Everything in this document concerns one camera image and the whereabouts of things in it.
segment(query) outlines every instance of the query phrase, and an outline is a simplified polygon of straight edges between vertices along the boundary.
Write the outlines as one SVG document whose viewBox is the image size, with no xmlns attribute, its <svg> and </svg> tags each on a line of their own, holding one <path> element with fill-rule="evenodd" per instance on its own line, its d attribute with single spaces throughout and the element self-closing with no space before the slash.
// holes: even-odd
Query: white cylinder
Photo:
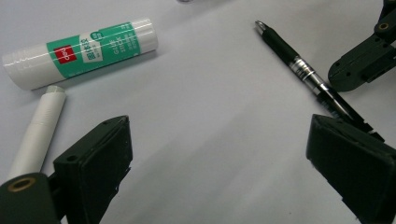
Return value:
<svg viewBox="0 0 396 224">
<path fill-rule="evenodd" d="M 12 81 L 33 90 L 158 48 L 149 19 L 125 22 L 3 56 Z"/>
<path fill-rule="evenodd" d="M 12 162 L 8 179 L 40 172 L 65 97 L 64 90 L 56 86 L 49 86 L 47 92 L 41 96 L 32 121 L 21 141 L 20 150 Z"/>
</svg>

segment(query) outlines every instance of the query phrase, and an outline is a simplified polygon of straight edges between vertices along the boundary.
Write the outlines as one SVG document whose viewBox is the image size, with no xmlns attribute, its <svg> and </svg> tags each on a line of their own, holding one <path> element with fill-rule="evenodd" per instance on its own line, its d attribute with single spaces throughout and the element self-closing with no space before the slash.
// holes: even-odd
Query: glue stick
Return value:
<svg viewBox="0 0 396 224">
<path fill-rule="evenodd" d="M 33 90 L 157 47 L 152 23 L 143 19 L 17 50 L 3 65 L 17 86 Z"/>
<path fill-rule="evenodd" d="M 21 140 L 20 150 L 12 162 L 8 179 L 40 172 L 65 98 L 64 89 L 57 86 L 49 86 L 46 93 L 41 96 L 38 107 Z"/>
</svg>

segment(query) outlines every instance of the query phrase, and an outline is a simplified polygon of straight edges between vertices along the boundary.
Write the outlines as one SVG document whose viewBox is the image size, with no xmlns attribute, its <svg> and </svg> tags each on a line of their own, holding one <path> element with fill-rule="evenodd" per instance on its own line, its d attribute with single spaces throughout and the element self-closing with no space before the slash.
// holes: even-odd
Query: black pen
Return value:
<svg viewBox="0 0 396 224">
<path fill-rule="evenodd" d="M 385 141 L 274 29 L 262 21 L 256 21 L 256 28 L 262 40 L 311 89 L 318 101 L 329 110 L 333 117 L 352 124 L 382 142 Z"/>
</svg>

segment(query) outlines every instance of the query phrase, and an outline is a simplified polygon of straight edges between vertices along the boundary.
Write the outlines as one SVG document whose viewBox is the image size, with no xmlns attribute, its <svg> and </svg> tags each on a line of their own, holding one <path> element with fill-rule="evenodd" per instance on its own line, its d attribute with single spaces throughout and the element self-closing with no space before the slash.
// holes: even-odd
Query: white table surface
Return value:
<svg viewBox="0 0 396 224">
<path fill-rule="evenodd" d="M 327 80 L 382 1 L 1 1 L 0 54 L 148 17 L 156 51 L 57 83 L 67 99 L 43 172 L 101 121 L 131 120 L 134 160 L 101 223 L 359 223 L 305 157 L 327 115 L 254 30 L 277 30 Z M 341 95 L 396 147 L 396 71 Z M 0 70 L 0 180 L 45 88 Z"/>
</svg>

